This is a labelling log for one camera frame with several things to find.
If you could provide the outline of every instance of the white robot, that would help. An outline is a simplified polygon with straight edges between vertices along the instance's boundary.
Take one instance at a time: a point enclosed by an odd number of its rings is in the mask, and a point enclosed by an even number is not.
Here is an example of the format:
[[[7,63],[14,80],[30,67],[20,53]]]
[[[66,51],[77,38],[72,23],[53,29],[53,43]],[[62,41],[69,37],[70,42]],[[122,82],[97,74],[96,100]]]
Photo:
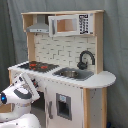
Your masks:
[[[22,73],[17,76],[12,84],[1,93],[3,104],[11,103],[15,106],[12,112],[0,113],[0,128],[40,128],[39,120],[30,114],[31,103],[39,98],[28,75]]]

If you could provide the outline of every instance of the cabinet door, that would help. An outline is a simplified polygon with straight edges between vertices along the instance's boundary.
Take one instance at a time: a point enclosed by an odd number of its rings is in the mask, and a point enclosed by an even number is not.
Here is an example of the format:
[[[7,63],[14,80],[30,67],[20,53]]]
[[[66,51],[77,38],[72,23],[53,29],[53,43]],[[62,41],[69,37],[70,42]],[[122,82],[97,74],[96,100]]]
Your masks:
[[[49,16],[50,37],[93,34],[93,31],[93,13]]]
[[[49,16],[50,37],[79,34],[79,17],[77,15]]]
[[[46,128],[83,128],[82,89],[46,83]]]

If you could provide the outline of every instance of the burner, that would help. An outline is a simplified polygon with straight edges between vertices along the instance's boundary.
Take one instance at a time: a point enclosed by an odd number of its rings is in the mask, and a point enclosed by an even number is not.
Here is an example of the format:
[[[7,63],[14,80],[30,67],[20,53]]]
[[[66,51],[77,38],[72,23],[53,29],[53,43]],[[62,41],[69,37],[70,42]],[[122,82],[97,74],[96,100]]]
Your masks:
[[[26,64],[23,64],[21,66],[18,66],[20,68],[24,69],[29,69],[29,70],[34,70],[38,72],[48,72],[54,68],[59,67],[58,65],[53,65],[53,64],[47,64],[47,63],[41,63],[41,62],[36,62],[32,61]]]

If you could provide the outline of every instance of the backsplash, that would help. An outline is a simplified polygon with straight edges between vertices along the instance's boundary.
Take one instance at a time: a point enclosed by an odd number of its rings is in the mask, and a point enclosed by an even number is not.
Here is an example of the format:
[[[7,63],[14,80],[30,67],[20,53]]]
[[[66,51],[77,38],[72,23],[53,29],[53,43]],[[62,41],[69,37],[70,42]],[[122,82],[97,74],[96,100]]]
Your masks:
[[[35,38],[36,61],[51,64],[77,67],[80,53],[88,50],[95,56],[95,37],[70,36],[51,38],[48,34],[37,34]],[[94,70],[95,65],[89,55],[83,56],[83,62],[88,62],[88,69]]]

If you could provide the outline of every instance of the oven door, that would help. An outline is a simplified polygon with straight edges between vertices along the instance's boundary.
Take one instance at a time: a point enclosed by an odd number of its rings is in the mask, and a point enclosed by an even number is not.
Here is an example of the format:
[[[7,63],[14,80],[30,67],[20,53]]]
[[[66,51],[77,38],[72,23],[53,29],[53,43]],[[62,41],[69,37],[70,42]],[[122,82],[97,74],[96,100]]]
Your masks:
[[[46,82],[46,128],[83,128],[82,89]]]

